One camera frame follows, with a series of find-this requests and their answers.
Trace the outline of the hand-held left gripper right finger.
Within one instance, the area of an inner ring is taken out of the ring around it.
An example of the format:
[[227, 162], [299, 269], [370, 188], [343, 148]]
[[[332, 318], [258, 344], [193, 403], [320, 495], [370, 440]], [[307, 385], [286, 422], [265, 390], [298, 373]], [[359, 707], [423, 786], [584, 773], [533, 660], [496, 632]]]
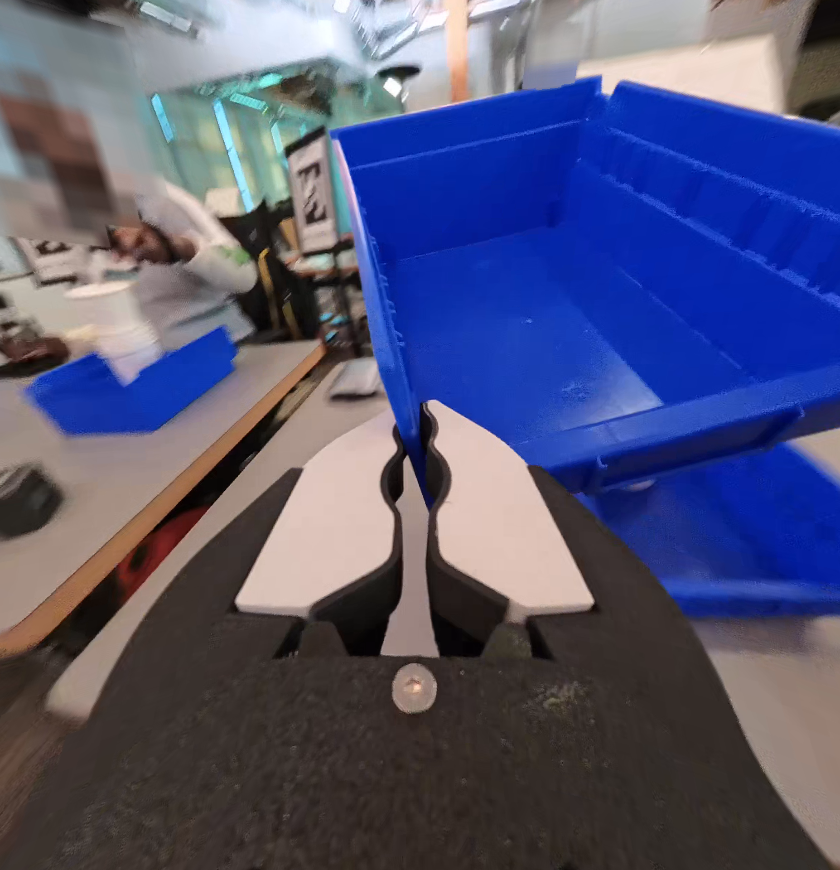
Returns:
[[597, 609], [530, 465], [444, 402], [422, 406], [431, 497], [426, 584], [441, 658], [476, 658], [498, 633], [534, 654], [542, 619]]

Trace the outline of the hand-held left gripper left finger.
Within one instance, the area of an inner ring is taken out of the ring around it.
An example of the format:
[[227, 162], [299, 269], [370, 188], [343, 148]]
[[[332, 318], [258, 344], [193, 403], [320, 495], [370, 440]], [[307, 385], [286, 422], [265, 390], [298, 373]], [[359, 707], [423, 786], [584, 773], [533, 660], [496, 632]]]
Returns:
[[332, 624], [348, 653], [377, 655], [403, 591], [404, 446], [392, 412], [332, 441], [295, 477], [234, 606]]

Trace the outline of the blue plastic bin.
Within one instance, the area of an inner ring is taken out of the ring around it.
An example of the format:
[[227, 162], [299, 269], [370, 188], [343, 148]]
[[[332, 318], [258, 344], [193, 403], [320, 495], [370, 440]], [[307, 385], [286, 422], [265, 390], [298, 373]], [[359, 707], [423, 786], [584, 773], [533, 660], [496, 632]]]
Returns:
[[167, 353], [129, 384], [90, 353], [34, 378], [24, 394], [69, 437], [146, 434], [229, 376], [236, 354], [229, 333], [217, 328]]
[[578, 499], [690, 618], [840, 616], [840, 476], [795, 447]]
[[573, 492], [840, 428], [840, 128], [599, 77], [336, 129], [415, 468], [437, 400]]

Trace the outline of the stack of white paper cups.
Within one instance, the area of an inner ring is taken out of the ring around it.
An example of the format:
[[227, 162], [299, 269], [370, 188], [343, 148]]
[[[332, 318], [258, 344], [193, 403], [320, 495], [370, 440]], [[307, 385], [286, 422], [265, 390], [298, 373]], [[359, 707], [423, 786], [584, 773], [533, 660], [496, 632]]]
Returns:
[[135, 280], [108, 280], [67, 290], [64, 297], [93, 330], [96, 353], [124, 386], [164, 355], [160, 339], [143, 314]]

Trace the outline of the red bag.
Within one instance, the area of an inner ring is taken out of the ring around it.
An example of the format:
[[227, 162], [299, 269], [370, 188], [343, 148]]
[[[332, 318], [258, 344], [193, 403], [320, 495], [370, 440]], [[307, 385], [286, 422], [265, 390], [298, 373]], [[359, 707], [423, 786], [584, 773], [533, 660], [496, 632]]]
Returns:
[[121, 560], [115, 570], [121, 604], [138, 591], [207, 511], [208, 506], [204, 505], [179, 512], [150, 532]]

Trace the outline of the black device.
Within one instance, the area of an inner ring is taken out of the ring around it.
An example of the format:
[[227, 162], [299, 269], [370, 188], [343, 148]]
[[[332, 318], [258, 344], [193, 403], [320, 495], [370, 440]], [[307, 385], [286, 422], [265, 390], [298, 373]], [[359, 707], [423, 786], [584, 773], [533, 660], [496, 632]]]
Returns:
[[61, 487], [38, 463], [0, 471], [0, 540], [23, 537], [43, 528], [60, 509]]

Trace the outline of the printed tag sign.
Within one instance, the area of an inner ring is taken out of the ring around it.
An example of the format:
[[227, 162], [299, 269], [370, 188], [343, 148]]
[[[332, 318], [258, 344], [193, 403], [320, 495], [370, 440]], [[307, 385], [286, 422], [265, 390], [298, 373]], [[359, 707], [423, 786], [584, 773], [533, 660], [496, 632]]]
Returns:
[[326, 128], [301, 136], [284, 153], [298, 250], [303, 256], [331, 253], [340, 235]]

